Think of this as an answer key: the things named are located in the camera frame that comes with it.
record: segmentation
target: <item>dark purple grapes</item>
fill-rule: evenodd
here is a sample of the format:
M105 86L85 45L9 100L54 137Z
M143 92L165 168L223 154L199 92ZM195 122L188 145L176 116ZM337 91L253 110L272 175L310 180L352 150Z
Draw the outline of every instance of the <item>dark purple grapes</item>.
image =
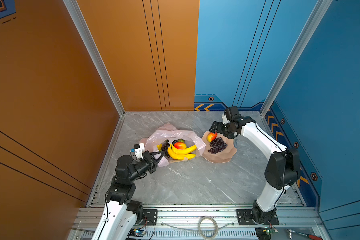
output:
M211 154L216 154L226 149L227 144L223 141L221 137L218 137L211 141L209 146L211 147L211 149L209 149L208 152L210 152Z

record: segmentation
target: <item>yellow banana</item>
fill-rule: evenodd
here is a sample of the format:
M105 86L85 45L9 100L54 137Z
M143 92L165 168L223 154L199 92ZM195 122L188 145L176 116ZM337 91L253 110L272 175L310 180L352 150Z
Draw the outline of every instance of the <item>yellow banana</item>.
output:
M186 154L186 155L176 154L173 152L172 146L170 146L168 148L167 152L168 152L169 156L171 156L171 158L173 158L174 160L184 160L184 158L192 159L192 158L196 157L196 154Z
M197 149L196 145L193 145L192 147L187 147L186 149L177 149L176 147L174 147L172 145L172 143L171 143L171 148L174 153L179 154L179 155L189 154Z

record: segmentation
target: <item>black mounting plate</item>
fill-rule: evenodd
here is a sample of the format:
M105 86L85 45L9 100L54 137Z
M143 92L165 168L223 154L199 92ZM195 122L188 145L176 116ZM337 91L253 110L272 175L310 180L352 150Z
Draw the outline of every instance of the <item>black mounting plate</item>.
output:
M252 219L252 214L251 214L252 209L236 209L236 216L237 216L237 220L239 221L239 225L269 225L269 223L264 223L264 224L256 224L253 219ZM276 218L273 217L271 220L271 224L272 225L279 225L279 219L277 217L277 215L275 214Z
M143 209L143 218L147 217L147 226L156 225L157 209Z

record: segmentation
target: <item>plastic bag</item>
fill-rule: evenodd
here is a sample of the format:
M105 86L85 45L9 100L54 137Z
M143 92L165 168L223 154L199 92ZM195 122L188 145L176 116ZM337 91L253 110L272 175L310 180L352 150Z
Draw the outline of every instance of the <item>plastic bag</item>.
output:
M172 142L180 138L185 141L187 146L192 146L193 144L196 145L196 156L201 156L203 154L206 144L199 136L197 136L195 132L178 130L170 123L159 127L149 138L141 139L139 143L144 143L145 150L150 152L157 152L157 145L162 144L165 140L168 139L169 142ZM164 167L172 162L181 162L186 160L188 159L185 158L184 160L174 160L171 158L168 160L166 157L163 157L158 163L158 166Z

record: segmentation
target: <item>bunch of grapes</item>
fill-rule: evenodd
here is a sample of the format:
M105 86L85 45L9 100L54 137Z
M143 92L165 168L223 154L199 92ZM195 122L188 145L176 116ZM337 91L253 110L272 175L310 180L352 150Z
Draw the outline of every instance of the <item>bunch of grapes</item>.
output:
M226 149L227 144L223 141L223 139L221 137L218 137L218 138L215 138L209 146L211 146L212 148L209 149L208 152L210 152L212 154L216 154L216 153L221 152L224 149Z
M169 154L168 154L168 147L171 146L169 143L168 143L168 140L166 140L162 147L161 147L161 151L165 151L165 156L166 157L169 157Z

